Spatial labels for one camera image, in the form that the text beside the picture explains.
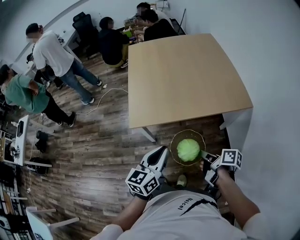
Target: white wall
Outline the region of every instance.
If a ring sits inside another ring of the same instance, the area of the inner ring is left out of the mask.
[[[180,21],[187,8],[186,32],[211,33],[240,74],[254,109],[228,129],[231,147],[243,148],[238,183],[273,239],[290,239],[300,227],[300,9],[293,0],[169,2],[170,16]]]
[[[123,27],[124,20],[136,13],[141,0],[6,0],[0,4],[0,59],[13,64],[16,72],[27,69],[26,57],[32,46],[26,41],[25,30],[31,23],[45,26],[63,35],[73,29],[73,17],[80,12],[90,14],[93,24],[98,27],[105,16],[115,20],[117,28]]]

